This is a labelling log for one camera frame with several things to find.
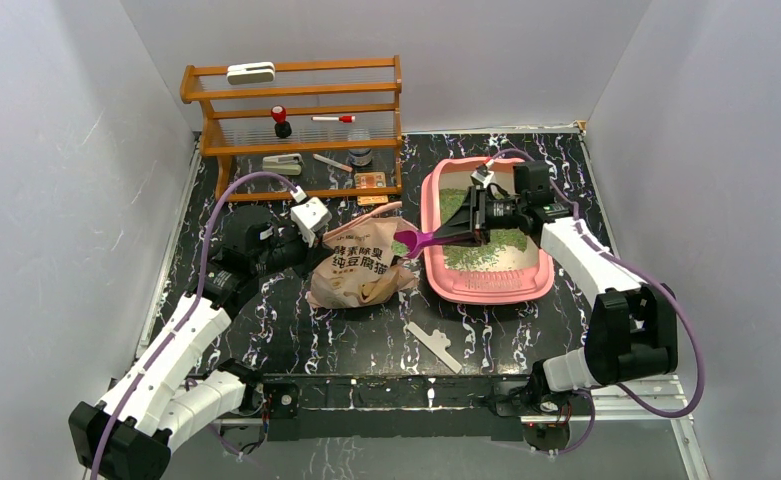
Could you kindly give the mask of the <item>cat litter bag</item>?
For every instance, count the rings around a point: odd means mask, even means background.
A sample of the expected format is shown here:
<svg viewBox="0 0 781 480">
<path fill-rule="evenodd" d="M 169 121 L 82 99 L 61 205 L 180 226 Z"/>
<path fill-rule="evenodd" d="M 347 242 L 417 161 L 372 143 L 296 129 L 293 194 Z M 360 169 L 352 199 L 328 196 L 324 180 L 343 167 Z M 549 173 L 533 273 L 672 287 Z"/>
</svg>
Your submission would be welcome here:
<svg viewBox="0 0 781 480">
<path fill-rule="evenodd" d="M 416 286 L 394 235 L 414 226 L 396 214 L 400 201 L 382 205 L 326 233 L 323 245 L 332 251 L 317 266 L 306 295 L 314 309 L 354 309 L 387 302 Z"/>
</svg>

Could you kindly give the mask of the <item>purple litter scoop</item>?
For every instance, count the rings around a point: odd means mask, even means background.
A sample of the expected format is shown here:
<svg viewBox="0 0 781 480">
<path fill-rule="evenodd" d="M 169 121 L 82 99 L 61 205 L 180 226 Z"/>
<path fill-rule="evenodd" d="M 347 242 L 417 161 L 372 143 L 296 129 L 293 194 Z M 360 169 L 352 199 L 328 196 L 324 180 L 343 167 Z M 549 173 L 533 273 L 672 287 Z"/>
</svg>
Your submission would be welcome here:
<svg viewBox="0 0 781 480">
<path fill-rule="evenodd" d="M 423 233 L 418 230 L 397 231 L 394 234 L 394 241 L 405 246 L 407 252 L 404 255 L 400 254 L 400 257 L 406 259 L 414 259 L 432 246 L 476 247 L 479 245 L 473 234 L 438 236 L 435 232 Z"/>
</svg>

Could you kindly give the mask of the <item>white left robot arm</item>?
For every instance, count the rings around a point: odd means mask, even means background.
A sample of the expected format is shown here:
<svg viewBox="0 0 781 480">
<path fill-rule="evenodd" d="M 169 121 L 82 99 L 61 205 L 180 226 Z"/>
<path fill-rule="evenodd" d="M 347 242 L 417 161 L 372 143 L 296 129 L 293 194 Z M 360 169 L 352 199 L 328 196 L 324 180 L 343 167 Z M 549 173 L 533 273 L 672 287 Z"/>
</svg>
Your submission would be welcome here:
<svg viewBox="0 0 781 480">
<path fill-rule="evenodd" d="M 187 377 L 262 279 L 285 270 L 305 276 L 330 256 L 321 242 L 330 219 L 316 198 L 282 221 L 263 207 L 241 207 L 217 245 L 204 244 L 196 284 L 152 344 L 96 403 L 81 402 L 69 416 L 76 457 L 93 478 L 159 479 L 178 447 L 219 417 L 263 412 L 262 374 L 235 359 L 198 384 Z"/>
</svg>

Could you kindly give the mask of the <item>grey bag sealing clip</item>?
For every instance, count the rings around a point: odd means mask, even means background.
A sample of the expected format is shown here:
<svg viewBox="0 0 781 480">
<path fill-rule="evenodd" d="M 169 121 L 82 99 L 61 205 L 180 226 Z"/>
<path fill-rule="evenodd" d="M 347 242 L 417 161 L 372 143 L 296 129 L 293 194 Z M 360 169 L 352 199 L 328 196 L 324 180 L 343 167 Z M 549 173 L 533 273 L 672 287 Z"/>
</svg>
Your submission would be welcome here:
<svg viewBox="0 0 781 480">
<path fill-rule="evenodd" d="M 443 332 L 435 329 L 431 333 L 427 333 L 413 321 L 408 322 L 405 325 L 405 329 L 423 344 L 453 374 L 461 373 L 462 365 L 449 353 L 448 349 L 451 346 L 451 341 Z"/>
</svg>

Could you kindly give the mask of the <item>pink cat litter box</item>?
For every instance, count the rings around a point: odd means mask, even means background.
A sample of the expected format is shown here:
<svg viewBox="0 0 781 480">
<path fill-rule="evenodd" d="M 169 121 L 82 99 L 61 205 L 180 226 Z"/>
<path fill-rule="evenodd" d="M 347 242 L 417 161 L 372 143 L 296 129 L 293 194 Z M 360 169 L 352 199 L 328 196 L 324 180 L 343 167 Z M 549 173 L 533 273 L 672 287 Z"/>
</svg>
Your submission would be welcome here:
<svg viewBox="0 0 781 480">
<path fill-rule="evenodd" d="M 482 157 L 444 159 L 427 174 L 420 189 L 420 227 L 441 224 L 443 190 L 465 192 Z M 421 254 L 432 289 L 443 299 L 464 304 L 502 305 L 544 296 L 555 280 L 554 260 L 519 231 L 498 230 L 482 247 L 429 247 Z"/>
</svg>

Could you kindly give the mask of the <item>orange wooden shelf rack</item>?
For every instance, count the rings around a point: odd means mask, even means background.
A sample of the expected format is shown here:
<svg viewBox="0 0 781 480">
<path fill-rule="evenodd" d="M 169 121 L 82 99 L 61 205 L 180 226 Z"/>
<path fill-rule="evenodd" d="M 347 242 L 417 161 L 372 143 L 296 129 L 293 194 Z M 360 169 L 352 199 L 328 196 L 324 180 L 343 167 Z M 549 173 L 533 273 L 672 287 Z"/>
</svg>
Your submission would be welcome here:
<svg viewBox="0 0 781 480">
<path fill-rule="evenodd" d="M 228 66 L 185 68 L 179 98 L 196 103 L 202 112 L 200 153 L 218 164 L 215 194 L 231 202 L 283 200 L 283 193 L 227 193 L 238 159 L 258 160 L 265 156 L 300 153 L 303 171 L 299 176 L 309 194 L 324 198 L 358 195 L 399 196 L 403 192 L 403 134 L 401 126 L 402 63 L 399 56 L 359 59 L 276 62 L 272 82 L 230 85 Z M 286 108 L 292 135 L 279 139 L 270 109 Z M 312 116 L 355 115 L 351 124 L 314 122 Z M 353 129 L 366 129 L 371 140 L 349 142 Z M 383 154 L 375 166 L 384 170 L 387 186 L 369 190 L 329 187 L 319 173 L 324 164 L 312 155 L 339 154 L 338 162 L 348 162 L 348 150 L 371 147 Z"/>
</svg>

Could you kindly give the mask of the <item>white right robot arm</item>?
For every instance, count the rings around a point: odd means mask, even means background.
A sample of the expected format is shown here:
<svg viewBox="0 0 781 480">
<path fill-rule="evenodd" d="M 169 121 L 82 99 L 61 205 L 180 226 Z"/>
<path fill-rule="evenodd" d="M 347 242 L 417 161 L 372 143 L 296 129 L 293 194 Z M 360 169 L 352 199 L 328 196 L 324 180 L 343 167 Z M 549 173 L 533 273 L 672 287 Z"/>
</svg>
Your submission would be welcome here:
<svg viewBox="0 0 781 480">
<path fill-rule="evenodd" d="M 672 372 L 678 364 L 677 319 L 664 290 L 629 273 L 585 228 L 574 208 L 556 200 L 549 170 L 512 166 L 514 191 L 494 183 L 487 164 L 471 175 L 461 206 L 431 237 L 441 245 L 481 246 L 495 230 L 519 230 L 550 255 L 591 304 L 585 343 L 541 360 L 522 393 L 543 414 L 569 392 Z"/>
</svg>

